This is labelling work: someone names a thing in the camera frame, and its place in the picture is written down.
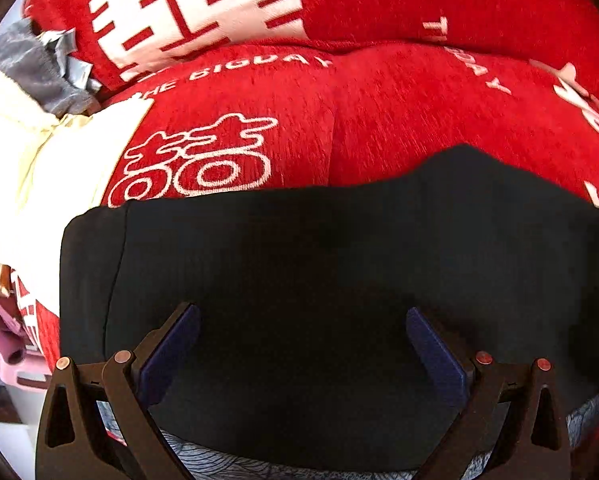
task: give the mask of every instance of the gray cloth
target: gray cloth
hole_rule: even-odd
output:
[[[0,36],[0,72],[58,118],[90,115],[101,109],[89,92],[75,88],[60,75],[54,54],[33,33],[29,18],[15,22]]]
[[[121,442],[124,436],[115,420],[108,402],[97,402],[104,427]],[[589,400],[566,417],[571,447],[576,447],[586,436],[599,427],[599,396]],[[185,468],[196,480],[411,480],[417,471],[385,473],[316,471],[271,464],[261,460],[241,458],[192,442],[186,442],[161,430],[164,439],[173,449]],[[462,480],[472,480],[480,475],[490,458],[490,452],[473,458]]]

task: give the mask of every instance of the red pillow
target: red pillow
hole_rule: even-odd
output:
[[[407,43],[345,55],[245,44],[168,68],[110,103],[133,95],[155,102],[103,205],[364,184],[468,143],[599,207],[599,108],[521,60]],[[547,214],[559,212],[547,204]],[[59,319],[28,299],[52,369]]]
[[[589,0],[26,0],[44,29],[77,29],[111,90],[211,46],[255,38],[417,39],[580,70],[599,97],[599,13]]]

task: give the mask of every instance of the cream fabric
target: cream fabric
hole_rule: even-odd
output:
[[[72,218],[99,206],[152,99],[58,120],[0,72],[0,262],[59,315],[60,247]]]

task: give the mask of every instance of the crumpled fabric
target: crumpled fabric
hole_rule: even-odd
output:
[[[58,119],[0,72],[0,262],[59,314],[60,247],[72,218],[102,202],[153,100]]]
[[[124,437],[115,420],[111,405],[98,400],[97,408],[106,431],[115,440],[124,444]],[[599,426],[599,396],[570,413],[566,417],[566,424],[571,448],[575,448]],[[160,431],[177,458],[197,480],[411,480],[417,473],[416,470],[385,473],[317,471],[271,464],[207,449],[186,442],[167,431]],[[484,472],[490,455],[491,452],[486,452],[473,457],[462,480],[473,480]]]
[[[91,115],[100,110],[97,99],[84,89],[86,82],[84,88],[76,88],[63,77],[74,65],[69,61],[72,58],[67,57],[70,36],[66,40],[58,38],[53,44],[59,44],[60,54],[55,51],[52,54],[46,49],[33,33],[30,18],[15,22],[0,36],[0,72],[14,80],[46,112],[58,118],[66,114]]]
[[[46,50],[51,51],[55,56],[55,61],[60,69],[60,75],[65,77],[68,54],[71,54],[78,49],[75,42],[75,29],[48,30],[40,34],[38,39],[42,42],[43,46],[46,47]]]

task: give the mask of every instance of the black cloth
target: black cloth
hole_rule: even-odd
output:
[[[431,306],[502,362],[547,357],[570,411],[599,391],[599,210],[468,146],[400,178],[95,208],[66,228],[62,355],[132,349],[180,300],[202,333],[166,431],[321,470],[420,465],[455,412],[406,338]],[[484,441],[484,447],[493,443]]]

